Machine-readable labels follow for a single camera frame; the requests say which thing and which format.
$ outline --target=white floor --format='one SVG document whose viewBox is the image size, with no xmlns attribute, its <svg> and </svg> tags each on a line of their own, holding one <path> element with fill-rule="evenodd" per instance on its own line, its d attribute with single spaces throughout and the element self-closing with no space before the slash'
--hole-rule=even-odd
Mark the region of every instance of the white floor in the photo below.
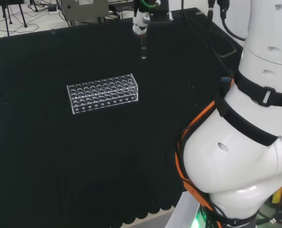
<svg viewBox="0 0 282 228">
<path fill-rule="evenodd" d="M 27 23 L 27 28 L 24 27 L 23 24 L 23 19 L 21 16 L 21 13 L 19 11 L 19 6 L 18 5 L 11 5 L 12 12 L 14 16 L 17 17 L 17 19 L 12 16 L 11 10 L 10 10 L 10 18 L 12 21 L 12 25 L 9 24 L 8 20 L 8 28 L 9 31 L 17 31 L 17 32 L 10 32 L 11 36 L 18 35 L 20 33 L 18 32 L 23 32 L 23 33 L 29 33 L 29 32 L 39 32 L 39 31 L 45 31 L 45 30 L 50 30 L 50 29 L 59 29 L 59 28 L 65 28 L 68 27 L 66 21 L 62 20 L 57 12 L 54 12 L 53 14 L 49 14 L 48 11 L 44 11 L 41 13 L 38 12 L 33 12 L 31 9 L 28 8 L 28 4 L 21 4 L 22 10 L 24 12 L 24 17 Z M 123 18 L 131 18 L 133 17 L 133 12 L 132 11 L 124 11 L 123 12 Z M 3 18 L 3 13 L 2 13 L 2 7 L 0 6 L 0 38 L 1 37 L 6 37 L 7 32 L 6 32 L 6 24 L 5 24 L 5 19 Z"/>
</svg>

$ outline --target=glass test tube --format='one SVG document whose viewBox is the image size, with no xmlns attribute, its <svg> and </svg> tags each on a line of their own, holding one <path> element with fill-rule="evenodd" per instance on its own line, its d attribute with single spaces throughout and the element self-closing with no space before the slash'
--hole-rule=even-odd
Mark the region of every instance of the glass test tube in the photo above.
<svg viewBox="0 0 282 228">
<path fill-rule="evenodd" d="M 140 39 L 141 39 L 141 58 L 142 59 L 146 59 L 147 58 L 147 54 L 146 54 L 146 33 L 140 35 Z"/>
</svg>

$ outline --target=buckle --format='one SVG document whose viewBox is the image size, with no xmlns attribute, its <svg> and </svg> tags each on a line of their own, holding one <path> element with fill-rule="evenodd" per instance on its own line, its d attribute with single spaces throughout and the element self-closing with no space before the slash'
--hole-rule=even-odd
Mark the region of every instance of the buckle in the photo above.
<svg viewBox="0 0 282 228">
<path fill-rule="evenodd" d="M 258 104 L 264 107 L 270 107 L 272 104 L 273 99 L 271 99 L 271 95 L 276 92 L 274 88 L 271 87 L 264 87 L 265 89 L 265 96 L 262 101 L 258 101 Z"/>
<path fill-rule="evenodd" d="M 241 221 L 241 219 L 238 219 L 238 218 L 232 218 L 232 219 L 230 219 L 230 223 L 229 223 L 229 225 L 231 225 L 232 227 L 238 227 L 238 226 L 240 226 L 241 224 L 240 224 L 240 221 Z"/>
</svg>

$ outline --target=blue connector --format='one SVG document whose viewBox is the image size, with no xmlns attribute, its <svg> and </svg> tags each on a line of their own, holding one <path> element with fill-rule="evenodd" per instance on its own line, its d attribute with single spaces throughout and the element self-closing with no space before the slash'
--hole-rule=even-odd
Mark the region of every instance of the blue connector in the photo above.
<svg viewBox="0 0 282 228">
<path fill-rule="evenodd" d="M 221 82 L 231 82 L 231 78 L 230 77 L 222 77 L 221 78 Z"/>
</svg>

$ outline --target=gray equipment box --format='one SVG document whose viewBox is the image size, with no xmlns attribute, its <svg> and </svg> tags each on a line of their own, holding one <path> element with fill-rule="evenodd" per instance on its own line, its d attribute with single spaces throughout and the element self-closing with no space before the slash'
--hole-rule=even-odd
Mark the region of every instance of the gray equipment box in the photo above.
<svg viewBox="0 0 282 228">
<path fill-rule="evenodd" d="M 68 21 L 95 19 L 108 16 L 108 0 L 62 0 Z"/>
</svg>

